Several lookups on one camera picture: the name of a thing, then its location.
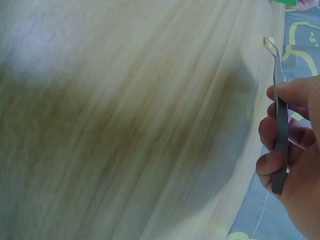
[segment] metal tweezers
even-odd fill
[[[267,38],[265,38],[275,49],[275,54],[266,47],[274,57],[273,71],[273,93],[275,103],[275,122],[278,129],[278,135],[274,144],[274,151],[281,153],[283,156],[283,164],[279,170],[272,174],[271,191],[280,195],[282,193],[285,180],[287,177],[288,147],[289,147],[289,123],[288,123],[288,105],[282,101],[277,93],[276,86],[285,82],[286,78],[282,72],[281,58],[278,48]]]

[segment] finger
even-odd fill
[[[278,135],[276,121],[271,117],[264,118],[259,125],[258,131],[262,144],[268,151],[273,152]],[[289,122],[288,138],[290,142],[288,145],[287,165],[290,169],[296,164],[304,150],[315,143],[316,138],[311,128],[305,127],[294,118],[291,118]]]
[[[319,3],[319,0],[299,0],[296,6],[292,6],[293,9],[298,11],[305,11],[315,7]]]
[[[314,131],[293,117],[289,122],[289,139],[304,150],[316,142]]]
[[[290,170],[300,159],[304,151],[301,147],[289,142],[286,168]]]
[[[291,106],[288,105],[288,109],[296,112],[297,114],[300,114],[304,119],[310,120],[309,112],[306,107],[298,107],[298,106]],[[276,117],[276,105],[275,103],[272,103],[268,109],[267,109],[267,115],[271,118]]]
[[[265,117],[260,122],[258,132],[262,144],[266,149],[271,151],[275,147],[275,141],[278,135],[276,121],[269,116]]]
[[[297,78],[276,86],[278,96],[288,105],[308,107],[309,97],[320,80],[319,76]]]
[[[301,115],[304,119],[307,119],[310,121],[309,111],[306,107],[288,105],[288,109],[296,112],[297,114]]]
[[[271,193],[272,173],[279,170],[283,164],[283,157],[279,152],[271,152],[261,156],[256,162],[256,173],[261,184]]]
[[[270,105],[268,109],[269,116],[260,122],[258,129],[261,142],[269,151],[275,146],[278,135],[276,121],[271,116],[272,108],[274,108],[274,105]],[[288,139],[291,142],[302,149],[306,149],[316,142],[314,131],[310,127],[304,126],[301,122],[290,116],[288,117],[288,120]]]
[[[274,94],[274,86],[271,85],[266,89],[266,96],[271,99],[272,101],[275,100],[275,94]]]

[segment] hand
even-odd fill
[[[298,11],[305,11],[310,8],[313,8],[319,4],[319,0],[298,0],[297,6],[292,8],[297,9]]]
[[[286,208],[297,229],[309,240],[320,239],[320,76],[301,78],[276,87],[278,96],[289,109],[310,120],[312,128],[289,118],[289,174],[281,195],[276,195]],[[273,100],[273,86],[267,89]],[[263,145],[270,153],[256,163],[256,172],[262,185],[271,192],[271,174],[282,163],[281,153],[274,152],[278,134],[275,105],[271,104],[259,126]]]

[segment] green object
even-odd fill
[[[277,3],[291,5],[291,6],[297,6],[298,0],[274,0]]]

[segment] wooden surface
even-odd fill
[[[284,6],[2,0],[0,239],[224,239]]]

